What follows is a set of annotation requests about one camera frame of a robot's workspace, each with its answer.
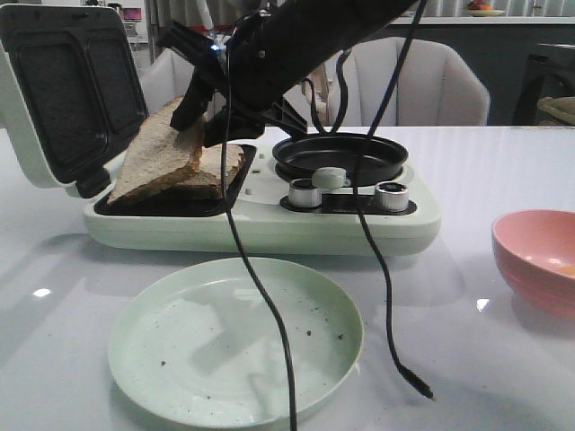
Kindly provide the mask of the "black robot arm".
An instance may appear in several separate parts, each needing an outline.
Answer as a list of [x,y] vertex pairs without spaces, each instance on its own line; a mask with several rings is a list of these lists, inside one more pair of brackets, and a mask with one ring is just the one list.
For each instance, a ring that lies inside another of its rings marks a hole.
[[180,132],[190,128],[218,92],[226,106],[205,123],[206,147],[225,139],[256,138],[268,125],[295,139],[305,136],[307,123],[285,100],[285,93],[412,5],[411,1],[286,1],[239,19],[222,47],[171,22],[158,42],[193,66],[171,127]]

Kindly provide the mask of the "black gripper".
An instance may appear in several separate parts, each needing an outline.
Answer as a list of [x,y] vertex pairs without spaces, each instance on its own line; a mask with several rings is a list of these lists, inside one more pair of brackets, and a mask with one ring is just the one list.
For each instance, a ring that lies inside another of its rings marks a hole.
[[255,139],[268,125],[295,138],[306,134],[306,120],[284,98],[284,93],[302,77],[288,72],[273,49],[265,46],[263,31],[269,19],[262,10],[242,19],[222,46],[177,21],[160,32],[161,47],[173,50],[196,67],[172,113],[172,128],[179,132],[190,128],[208,110],[215,85],[226,105],[205,123],[204,147]]

